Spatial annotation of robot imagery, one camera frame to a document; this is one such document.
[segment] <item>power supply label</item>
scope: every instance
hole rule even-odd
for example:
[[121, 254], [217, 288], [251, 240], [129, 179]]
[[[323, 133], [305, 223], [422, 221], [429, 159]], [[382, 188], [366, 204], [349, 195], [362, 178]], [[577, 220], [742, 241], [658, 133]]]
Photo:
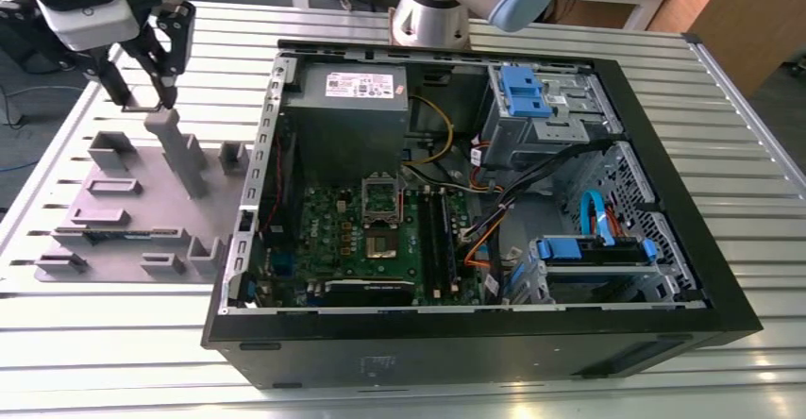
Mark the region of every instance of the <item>power supply label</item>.
[[393, 75], [331, 73], [327, 75], [325, 96], [343, 98], [394, 98]]

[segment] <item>gray 3d printed part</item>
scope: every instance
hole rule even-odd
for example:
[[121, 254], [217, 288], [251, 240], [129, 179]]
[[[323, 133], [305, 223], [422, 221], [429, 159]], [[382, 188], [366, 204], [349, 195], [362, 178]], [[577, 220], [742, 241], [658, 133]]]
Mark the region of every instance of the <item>gray 3d printed part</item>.
[[135, 146], [122, 132], [102, 132], [90, 143], [90, 157], [110, 175], [117, 171], [126, 171], [123, 156], [134, 152]]
[[77, 253], [59, 249], [43, 256], [36, 261], [36, 265], [50, 275], [83, 273], [87, 269], [87, 261]]
[[146, 129], [161, 140], [166, 149], [166, 161], [179, 177], [189, 195], [202, 197], [209, 191], [205, 179], [199, 174], [199, 169], [205, 167], [205, 157], [198, 140], [194, 137], [187, 139], [183, 137], [178, 124], [179, 112], [177, 109], [151, 112], [146, 117]]
[[107, 180], [91, 180], [87, 191], [94, 195], [138, 195], [143, 192], [143, 186], [135, 179], [111, 178]]
[[177, 254], [143, 254], [141, 266], [153, 276], [174, 276], [186, 273], [186, 265], [177, 257]]
[[250, 167], [250, 153], [243, 142], [223, 142], [218, 151], [218, 162], [226, 176], [243, 175]]
[[51, 234], [55, 245], [35, 263], [39, 280], [213, 282], [235, 227], [249, 154], [242, 142], [202, 149], [193, 135], [179, 134], [179, 140], [179, 162], [199, 175], [203, 197], [189, 197], [163, 148], [135, 148], [123, 133], [99, 133], [91, 148], [98, 163]]
[[193, 237], [191, 247], [189, 247], [189, 262], [199, 273], [215, 275], [218, 270], [225, 267], [227, 258], [227, 245], [221, 239], [213, 240], [213, 249], [209, 251], [202, 245], [202, 241]]

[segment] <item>motherboard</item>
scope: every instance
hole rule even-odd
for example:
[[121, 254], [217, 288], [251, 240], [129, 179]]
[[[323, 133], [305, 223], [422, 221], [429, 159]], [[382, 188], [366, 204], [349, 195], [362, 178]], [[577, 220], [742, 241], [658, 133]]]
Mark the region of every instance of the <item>motherboard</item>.
[[454, 250], [469, 222], [463, 192], [398, 190], [373, 179], [309, 187], [297, 250], [267, 251], [258, 301], [281, 308], [480, 304], [480, 274]]

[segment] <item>floor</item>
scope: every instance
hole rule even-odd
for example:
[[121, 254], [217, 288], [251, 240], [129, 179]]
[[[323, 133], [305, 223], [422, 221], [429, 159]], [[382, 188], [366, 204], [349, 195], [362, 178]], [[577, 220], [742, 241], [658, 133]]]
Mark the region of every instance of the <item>floor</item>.
[[[290, 6], [291, 0], [205, 0], [238, 4]], [[375, 0], [379, 8], [393, 6], [398, 0]], [[367, 9], [363, 0], [350, 0], [354, 9]], [[341, 8], [337, 0], [311, 0], [313, 7]], [[63, 85], [82, 87], [86, 80], [78, 72], [54, 75], [27, 75], [0, 52], [0, 86], [7, 92], [34, 86]], [[801, 169], [806, 170], [806, 75], [793, 78], [780, 69], [750, 103], [790, 152]], [[79, 93], [70, 90], [44, 90], [12, 99], [26, 114], [26, 126], [12, 130], [0, 125], [0, 219], [31, 174], [31, 168], [4, 172], [3, 169], [39, 159], [71, 111]]]

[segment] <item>white label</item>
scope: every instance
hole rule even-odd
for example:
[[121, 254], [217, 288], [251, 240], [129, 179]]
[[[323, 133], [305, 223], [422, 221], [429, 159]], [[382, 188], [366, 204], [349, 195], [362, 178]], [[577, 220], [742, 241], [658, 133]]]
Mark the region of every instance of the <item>white label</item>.
[[346, 98], [394, 98], [393, 75], [331, 73], [327, 75], [326, 96]]
[[488, 279], [484, 281], [484, 286], [493, 294], [500, 294], [500, 281], [488, 275]]
[[550, 105], [569, 105], [569, 100], [564, 95], [546, 95], [546, 101], [549, 101]]
[[482, 151], [478, 148], [470, 150], [470, 163], [477, 167], [482, 166]]

